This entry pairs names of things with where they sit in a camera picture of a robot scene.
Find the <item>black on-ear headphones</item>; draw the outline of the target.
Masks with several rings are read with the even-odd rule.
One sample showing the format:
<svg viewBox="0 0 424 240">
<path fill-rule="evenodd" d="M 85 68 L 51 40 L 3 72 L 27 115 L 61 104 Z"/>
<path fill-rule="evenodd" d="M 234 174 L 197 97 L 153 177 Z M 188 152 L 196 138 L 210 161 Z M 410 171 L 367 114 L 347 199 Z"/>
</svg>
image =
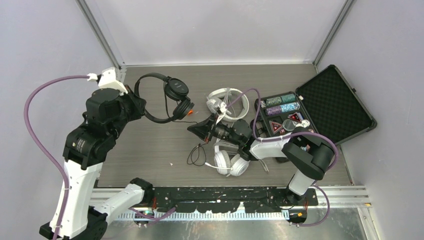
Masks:
<svg viewBox="0 0 424 240">
<path fill-rule="evenodd" d="M 193 109 L 194 103 L 188 97 L 189 88 L 188 86 L 181 81 L 180 79 L 165 76 L 161 73 L 151 72 L 145 75 L 142 75 L 134 84 L 134 93 L 138 97 L 140 96 L 140 83 L 144 78 L 156 78 L 163 81 L 163 92 L 165 98 L 165 111 L 168 114 L 168 98 L 177 102 L 177 106 L 172 112 L 172 116 L 168 118 L 157 118 L 148 112 L 147 109 L 144 110 L 144 115 L 152 122 L 157 124 L 166 124 L 169 122 L 175 122 L 177 120 L 182 120 L 189 112 Z"/>
</svg>

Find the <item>small white headphones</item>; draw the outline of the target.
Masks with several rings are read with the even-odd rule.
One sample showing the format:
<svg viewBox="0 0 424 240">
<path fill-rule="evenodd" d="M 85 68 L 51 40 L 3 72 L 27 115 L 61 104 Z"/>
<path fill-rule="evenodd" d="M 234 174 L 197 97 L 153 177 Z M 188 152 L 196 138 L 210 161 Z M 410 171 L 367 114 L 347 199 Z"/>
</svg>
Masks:
<svg viewBox="0 0 424 240">
<path fill-rule="evenodd" d="M 236 152 L 238 149 L 236 145 L 217 139 L 213 145 L 214 149 L 214 165 L 206 162 L 205 165 L 216 169 L 217 172 L 221 175 L 241 176 L 249 167 L 250 162 L 241 157 L 239 153 Z"/>
</svg>

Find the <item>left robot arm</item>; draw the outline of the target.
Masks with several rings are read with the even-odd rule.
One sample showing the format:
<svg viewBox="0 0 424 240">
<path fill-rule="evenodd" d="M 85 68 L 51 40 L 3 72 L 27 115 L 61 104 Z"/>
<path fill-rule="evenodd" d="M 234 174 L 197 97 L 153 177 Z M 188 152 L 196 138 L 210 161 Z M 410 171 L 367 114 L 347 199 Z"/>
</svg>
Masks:
<svg viewBox="0 0 424 240">
<path fill-rule="evenodd" d="M 63 150 L 64 171 L 69 182 L 66 206 L 40 227 L 43 237 L 99 240 L 108 225 L 127 209 L 137 204 L 148 207 L 153 202 L 153 185 L 136 177 L 103 203 L 90 204 L 108 152 L 116 145 L 125 126 L 143 116 L 145 105 L 146 101 L 128 85 L 124 91 L 98 89 L 87 99 L 84 121 L 67 135 Z"/>
</svg>

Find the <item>large white grey headphones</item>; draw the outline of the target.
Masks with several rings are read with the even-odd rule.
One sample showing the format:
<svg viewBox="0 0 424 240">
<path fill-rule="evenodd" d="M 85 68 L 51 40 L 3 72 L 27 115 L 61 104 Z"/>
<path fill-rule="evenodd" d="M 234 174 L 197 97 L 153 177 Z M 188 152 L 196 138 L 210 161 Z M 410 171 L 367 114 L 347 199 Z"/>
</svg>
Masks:
<svg viewBox="0 0 424 240">
<path fill-rule="evenodd" d="M 216 113 L 219 103 L 226 103 L 227 112 L 222 121 L 233 123 L 243 119 L 249 112 L 250 103 L 248 97 L 236 88 L 224 87 L 212 91 L 206 97 L 206 105 L 212 114 Z"/>
</svg>

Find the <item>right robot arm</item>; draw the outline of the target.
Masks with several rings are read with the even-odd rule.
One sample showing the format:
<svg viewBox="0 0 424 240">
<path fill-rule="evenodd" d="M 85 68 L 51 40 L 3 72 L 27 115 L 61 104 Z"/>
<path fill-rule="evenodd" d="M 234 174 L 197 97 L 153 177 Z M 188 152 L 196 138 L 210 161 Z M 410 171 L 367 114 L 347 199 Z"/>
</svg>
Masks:
<svg viewBox="0 0 424 240">
<path fill-rule="evenodd" d="M 337 148 L 328 138 L 303 126 L 285 135 L 262 138 L 255 137 L 254 130 L 243 119 L 227 126 L 211 115 L 187 130 L 205 143 L 217 139 L 212 167 L 221 175 L 238 177 L 251 161 L 266 158 L 285 158 L 293 163 L 297 171 L 283 198 L 290 205 L 299 205 L 305 199 L 308 188 L 324 178 L 337 155 Z"/>
</svg>

